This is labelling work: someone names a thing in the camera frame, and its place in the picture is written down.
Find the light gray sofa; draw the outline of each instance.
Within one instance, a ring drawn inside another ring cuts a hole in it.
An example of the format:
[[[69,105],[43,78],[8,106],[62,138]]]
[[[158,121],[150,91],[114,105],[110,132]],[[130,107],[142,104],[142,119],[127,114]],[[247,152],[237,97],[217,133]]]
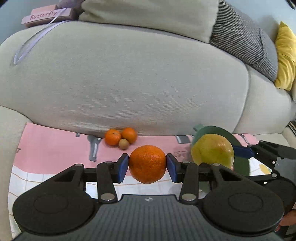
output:
[[[200,123],[296,147],[285,128],[296,112],[289,94],[220,49],[157,30],[68,22],[14,65],[40,28],[0,46],[2,241],[11,239],[9,177],[26,122],[98,136],[125,126],[139,135],[194,134]]]

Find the orange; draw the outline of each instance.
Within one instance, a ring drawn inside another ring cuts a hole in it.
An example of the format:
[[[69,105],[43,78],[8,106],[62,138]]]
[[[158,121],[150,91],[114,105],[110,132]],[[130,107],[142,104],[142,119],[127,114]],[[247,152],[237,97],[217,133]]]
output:
[[[140,146],[131,153],[128,167],[137,181],[145,184],[154,183],[165,174],[165,154],[156,146]]]
[[[122,138],[129,141],[130,144],[133,144],[137,140],[137,132],[133,128],[125,128],[122,133]]]
[[[118,130],[110,129],[105,134],[105,142],[109,146],[118,145],[120,139],[121,139],[121,134],[120,134],[120,132]]]

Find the citrus fruit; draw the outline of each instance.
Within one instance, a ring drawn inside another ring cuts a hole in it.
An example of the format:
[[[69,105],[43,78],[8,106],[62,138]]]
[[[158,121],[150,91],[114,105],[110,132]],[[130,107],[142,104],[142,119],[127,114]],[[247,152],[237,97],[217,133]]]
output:
[[[126,139],[121,139],[118,143],[119,149],[126,150],[129,147],[129,142]]]
[[[105,142],[109,146],[116,146],[121,139],[121,134],[118,130],[110,129],[105,133]]]
[[[122,138],[129,141],[130,144],[133,144],[137,140],[137,132],[133,128],[125,128],[122,133]]]
[[[230,168],[234,161],[231,143],[225,137],[216,134],[203,135],[191,148],[191,156],[198,165],[202,162],[219,163]]]
[[[154,183],[165,173],[165,154],[156,146],[140,146],[131,153],[128,167],[137,181],[145,184]]]

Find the gray striped pillow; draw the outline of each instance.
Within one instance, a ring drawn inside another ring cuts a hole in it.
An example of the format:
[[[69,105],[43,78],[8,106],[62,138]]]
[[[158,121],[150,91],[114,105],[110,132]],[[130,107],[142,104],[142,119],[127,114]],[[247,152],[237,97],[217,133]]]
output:
[[[219,10],[210,44],[237,57],[271,81],[277,76],[276,48],[269,36],[246,14],[225,0]]]

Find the green pear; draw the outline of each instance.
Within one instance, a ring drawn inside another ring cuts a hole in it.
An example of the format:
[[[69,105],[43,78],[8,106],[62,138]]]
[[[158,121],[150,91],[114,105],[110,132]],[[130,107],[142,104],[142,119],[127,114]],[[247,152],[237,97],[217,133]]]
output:
[[[225,137],[217,134],[203,135],[191,148],[191,155],[197,165],[202,162],[219,163],[230,168],[234,161],[231,143]]]

